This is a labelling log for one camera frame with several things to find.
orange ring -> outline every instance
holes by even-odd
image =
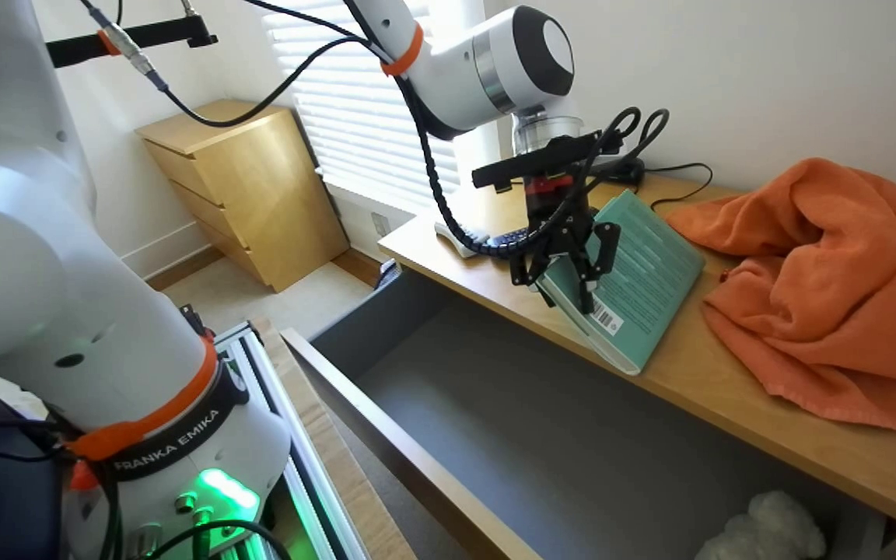
[[[158,427],[180,418],[209,389],[209,382],[214,379],[214,369],[217,369],[217,352],[214,352],[213,338],[206,336],[202,344],[206,344],[206,358],[202,358],[195,375],[172,400],[165,400],[158,410],[154,410],[134,422],[108,422],[104,430],[85,432],[82,438],[68,441],[64,447],[85,460],[108,460],[118,450],[143,441]]]
[[[99,42],[108,55],[118,55],[118,46],[108,39],[108,35],[99,32]]]
[[[407,75],[410,65],[415,65],[417,55],[421,55],[421,46],[422,46],[422,29],[417,25],[407,53],[397,55],[397,59],[391,59],[390,65],[383,65],[383,71],[387,71],[387,75],[395,75],[395,78],[397,78],[397,75]]]

floor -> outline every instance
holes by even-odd
[[[163,291],[179,305],[192,305],[213,329],[231,329],[267,313],[273,326],[298,329],[311,338],[368,298],[369,283],[339,264],[324,264],[291,288],[267,291],[240,268],[217,257]]]

black mount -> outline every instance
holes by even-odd
[[[584,137],[556,137],[546,149],[522,151],[473,170],[476,186],[510,189],[522,176],[529,226],[508,232],[505,239],[522,239],[529,231],[551,225],[551,231],[510,254],[510,283],[536,283],[553,254],[570,254],[579,276],[579,310],[594,310],[590,283],[610,274],[620,242],[620,225],[596,221],[589,207],[589,167],[601,151],[615,151],[622,143],[620,134],[584,134]],[[589,239],[596,237],[596,257],[589,254]]]
[[[187,39],[195,46],[213,46],[217,38],[206,29],[200,15],[167,18],[155,25],[126,29],[137,46],[158,46]],[[53,67],[78,65],[85,59],[111,55],[111,50],[99,39],[99,35],[68,38],[47,42]]]

green light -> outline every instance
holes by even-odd
[[[195,523],[214,523],[214,518],[254,523],[260,513],[260,498],[224,471],[202,471],[195,481],[187,488],[187,494],[195,498],[192,500]],[[260,560],[265,555],[254,544],[258,537],[247,537],[247,534],[250,534],[247,529],[213,529],[209,537],[200,544],[200,550],[202,556],[214,555],[214,556]]]
[[[192,491],[200,491],[202,505],[214,506],[217,518],[236,518],[224,517],[227,509],[240,513],[240,518],[254,518],[260,506],[258,494],[231,478],[224,471],[202,471]]]

open drawer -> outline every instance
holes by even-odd
[[[490,556],[693,556],[758,491],[876,556],[883,518],[594,365],[400,271],[315,343],[324,400]]]

